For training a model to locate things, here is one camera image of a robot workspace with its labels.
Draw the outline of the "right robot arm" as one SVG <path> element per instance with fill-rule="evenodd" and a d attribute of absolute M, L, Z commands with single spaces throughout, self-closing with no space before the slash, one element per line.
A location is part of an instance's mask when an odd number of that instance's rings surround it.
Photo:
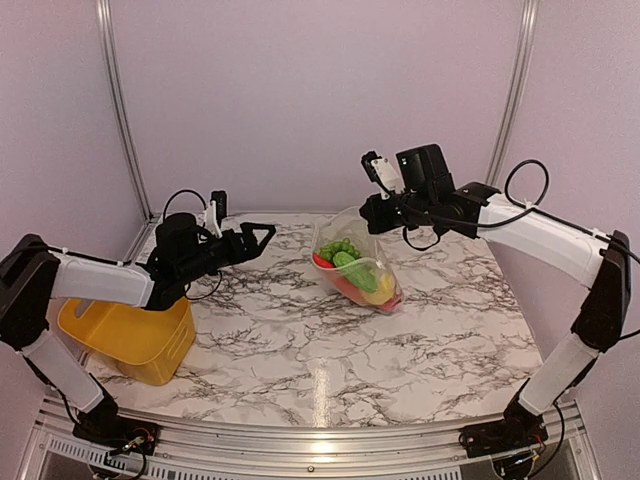
<path fill-rule="evenodd" d="M 509 247 L 550 265 L 587 288 L 569 333 L 512 398 L 495 438 L 515 448 L 529 437 L 542 414 L 577 385 L 598 357 L 628 339 L 624 323 L 631 301 L 628 237 L 588 229 L 516 200 L 507 188 L 470 182 L 456 187 L 439 145 L 397 153 L 397 161 L 370 151 L 361 165 L 379 193 L 360 209 L 372 234 L 429 227 L 437 237 L 453 231 Z"/>

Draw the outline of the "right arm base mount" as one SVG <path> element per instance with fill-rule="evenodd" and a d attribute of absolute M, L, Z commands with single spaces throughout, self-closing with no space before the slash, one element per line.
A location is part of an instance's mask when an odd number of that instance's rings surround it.
<path fill-rule="evenodd" d="M 548 438 L 542 420 L 527 427 L 515 420 L 501 419 L 463 427 L 458 442 L 469 458 L 477 458 L 542 444 Z"/>

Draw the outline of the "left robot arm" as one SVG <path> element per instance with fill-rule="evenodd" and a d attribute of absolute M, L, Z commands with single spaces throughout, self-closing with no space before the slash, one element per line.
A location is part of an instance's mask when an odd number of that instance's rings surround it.
<path fill-rule="evenodd" d="M 82 432 L 119 444 L 127 430 L 118 406 L 51 332 L 50 301 L 74 298 L 166 311 L 189 284 L 259 257 L 275 233 L 269 224 L 244 222 L 239 230 L 222 230 L 217 220 L 199 224 L 190 213 L 171 214 L 156 227 L 148 260 L 136 264 L 56 249 L 27 234 L 1 261 L 1 341 L 77 408 Z"/>

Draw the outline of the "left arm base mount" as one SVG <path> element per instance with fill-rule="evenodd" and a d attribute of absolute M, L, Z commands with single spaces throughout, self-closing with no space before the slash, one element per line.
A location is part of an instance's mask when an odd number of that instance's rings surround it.
<path fill-rule="evenodd" d="M 93 442 L 112 450 L 124 452 L 124 447 L 138 437 L 142 438 L 142 444 L 137 448 L 131 447 L 137 453 L 142 451 L 151 456 L 156 448 L 160 433 L 160 426 L 153 422 L 132 419 L 116 415 L 108 418 L 106 422 L 98 425 L 88 418 L 74 422 L 73 435 L 77 438 Z"/>

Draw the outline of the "fake green cucumber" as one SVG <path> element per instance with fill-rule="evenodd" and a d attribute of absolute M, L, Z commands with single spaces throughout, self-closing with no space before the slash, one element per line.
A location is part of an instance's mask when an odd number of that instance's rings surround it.
<path fill-rule="evenodd" d="M 375 276 L 364 264 L 358 264 L 357 259 L 345 252 L 339 252 L 333 257 L 333 265 L 358 289 L 373 293 L 377 287 Z"/>

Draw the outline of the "clear polka dot zip bag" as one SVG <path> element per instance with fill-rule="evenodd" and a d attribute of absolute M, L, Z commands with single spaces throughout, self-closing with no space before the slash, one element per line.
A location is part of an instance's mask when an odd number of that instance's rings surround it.
<path fill-rule="evenodd" d="M 311 262 L 324 280 L 358 306 L 391 314 L 404 299 L 381 244 L 356 207 L 315 225 Z"/>

